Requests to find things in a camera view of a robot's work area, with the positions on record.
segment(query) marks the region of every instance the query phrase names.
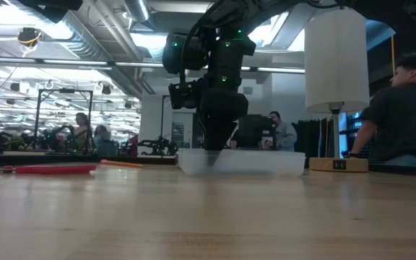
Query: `lamp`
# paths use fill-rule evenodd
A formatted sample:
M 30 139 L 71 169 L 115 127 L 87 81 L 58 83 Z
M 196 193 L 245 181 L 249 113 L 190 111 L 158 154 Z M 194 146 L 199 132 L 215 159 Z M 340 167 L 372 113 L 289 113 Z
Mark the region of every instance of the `lamp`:
M 336 158 L 311 158 L 311 170 L 368 171 L 367 160 L 339 158 L 340 112 L 369 104 L 365 18 L 343 9 L 309 22 L 305 29 L 306 110 L 331 113 Z

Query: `lamp base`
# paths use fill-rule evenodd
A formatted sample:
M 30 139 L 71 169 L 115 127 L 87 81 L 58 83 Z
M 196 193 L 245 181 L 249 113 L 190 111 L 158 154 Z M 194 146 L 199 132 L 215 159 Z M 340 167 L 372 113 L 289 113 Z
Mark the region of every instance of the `lamp base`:
M 310 158 L 309 170 L 322 170 L 343 173 L 367 173 L 367 159 Z

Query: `clear plastic container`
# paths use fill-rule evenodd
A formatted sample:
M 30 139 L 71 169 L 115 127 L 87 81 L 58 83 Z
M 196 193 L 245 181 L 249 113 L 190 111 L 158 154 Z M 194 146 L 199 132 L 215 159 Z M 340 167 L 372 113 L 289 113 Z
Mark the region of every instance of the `clear plastic container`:
M 224 149 L 180 149 L 178 164 L 187 175 L 287 175 L 304 171 L 306 156 L 301 152 Z

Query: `metal frame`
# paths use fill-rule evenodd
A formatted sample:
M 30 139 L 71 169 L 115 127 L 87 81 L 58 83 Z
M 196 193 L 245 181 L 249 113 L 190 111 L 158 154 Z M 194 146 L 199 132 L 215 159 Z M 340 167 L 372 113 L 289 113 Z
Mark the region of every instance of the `metal frame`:
M 44 92 L 60 92 L 62 94 L 73 94 L 76 92 L 83 92 L 83 93 L 89 93 L 90 94 L 90 101 L 89 101 L 89 111 L 87 114 L 87 133 L 86 133 L 86 145 L 85 145 L 85 149 L 84 149 L 84 153 L 87 154 L 87 152 L 89 151 L 89 140 L 91 139 L 91 145 L 92 145 L 92 151 L 94 151 L 95 149 L 95 143 L 94 143 L 94 139 L 92 138 L 92 129 L 91 129 L 91 110 L 92 110 L 92 96 L 94 94 L 94 92 L 92 90 L 70 90 L 70 89 L 60 89 L 60 90 L 45 90 L 45 89 L 41 89 L 38 90 L 38 104 L 36 105 L 36 117 L 35 117 L 35 134 L 34 134 L 34 140 L 35 142 L 37 142 L 38 140 L 38 124 L 40 123 L 40 108 L 41 108 L 41 103 L 44 101 L 43 99 L 43 93 Z

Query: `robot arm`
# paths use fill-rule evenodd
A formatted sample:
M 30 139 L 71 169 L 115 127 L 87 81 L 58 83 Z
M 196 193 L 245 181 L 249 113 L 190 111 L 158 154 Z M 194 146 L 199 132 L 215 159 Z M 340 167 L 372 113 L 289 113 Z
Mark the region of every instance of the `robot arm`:
M 402 0 L 335 0 L 371 20 L 385 22 L 411 49 L 416 50 L 416 21 L 402 8 Z M 256 45 L 248 34 L 270 17 L 296 4 L 315 0 L 218 0 L 189 33 L 169 34 L 163 66 L 180 74 L 179 84 L 170 84 L 173 109 L 196 108 L 204 130 L 206 150 L 222 150 L 248 111 L 248 101 L 238 93 L 243 56 L 254 54 Z M 208 65 L 203 78 L 186 82 L 185 69 Z

